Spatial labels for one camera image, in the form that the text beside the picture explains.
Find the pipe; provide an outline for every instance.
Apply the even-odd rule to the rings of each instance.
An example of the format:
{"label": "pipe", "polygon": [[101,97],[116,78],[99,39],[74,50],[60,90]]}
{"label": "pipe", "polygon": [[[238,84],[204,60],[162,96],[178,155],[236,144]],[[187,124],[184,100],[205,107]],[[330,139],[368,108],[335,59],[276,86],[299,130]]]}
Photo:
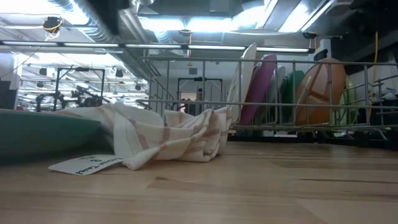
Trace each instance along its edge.
{"label": "pipe", "polygon": [[[93,42],[97,43],[115,43],[122,42],[120,37],[113,36],[109,30],[100,22],[98,16],[93,12],[91,6],[87,5],[86,1],[82,0],[48,0],[52,4],[61,7],[64,14],[75,14],[75,17],[88,18],[87,26],[95,26],[96,28],[80,29],[80,31],[90,38]],[[142,69],[137,58],[131,55],[128,51],[124,51],[123,54],[114,55],[114,57],[120,59],[125,66],[136,76],[137,78],[146,77],[145,74],[148,72]]]}

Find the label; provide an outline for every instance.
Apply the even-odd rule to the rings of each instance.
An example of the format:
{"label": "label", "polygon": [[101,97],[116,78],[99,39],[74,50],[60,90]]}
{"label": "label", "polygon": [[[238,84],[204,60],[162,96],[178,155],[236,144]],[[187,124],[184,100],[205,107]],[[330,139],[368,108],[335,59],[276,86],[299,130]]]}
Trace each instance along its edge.
{"label": "label", "polygon": [[75,175],[90,175],[123,159],[115,155],[92,155],[71,159],[49,166],[50,170]]}

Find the wooden surface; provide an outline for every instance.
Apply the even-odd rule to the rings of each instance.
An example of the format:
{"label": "wooden surface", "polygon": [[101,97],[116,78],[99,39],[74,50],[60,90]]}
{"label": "wooden surface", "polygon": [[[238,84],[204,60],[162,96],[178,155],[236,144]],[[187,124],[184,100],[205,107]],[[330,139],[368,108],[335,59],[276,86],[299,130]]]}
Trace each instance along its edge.
{"label": "wooden surface", "polygon": [[229,142],[209,163],[90,176],[0,167],[0,223],[397,223],[398,152]]}

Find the dish towel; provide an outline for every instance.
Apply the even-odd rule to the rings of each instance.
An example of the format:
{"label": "dish towel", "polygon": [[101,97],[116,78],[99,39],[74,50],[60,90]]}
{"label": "dish towel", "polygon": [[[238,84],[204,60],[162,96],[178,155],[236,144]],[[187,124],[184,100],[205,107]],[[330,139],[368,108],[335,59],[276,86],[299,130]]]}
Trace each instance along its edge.
{"label": "dish towel", "polygon": [[54,113],[100,121],[112,137],[115,155],[132,170],[151,159],[208,162],[225,148],[231,125],[229,107],[205,110],[198,116],[165,111],[166,127],[159,114],[122,103]]}

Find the white towel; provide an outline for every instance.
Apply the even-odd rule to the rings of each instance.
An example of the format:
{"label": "white towel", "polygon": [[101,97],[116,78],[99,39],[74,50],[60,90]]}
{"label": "white towel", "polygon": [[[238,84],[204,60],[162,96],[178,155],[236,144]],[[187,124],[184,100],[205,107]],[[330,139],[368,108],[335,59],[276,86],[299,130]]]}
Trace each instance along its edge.
{"label": "white towel", "polygon": [[198,116],[165,111],[167,127],[160,115],[122,103],[55,113],[100,121],[113,137],[115,155],[132,170],[151,159],[208,162],[224,149],[231,125],[229,107],[205,110]]}

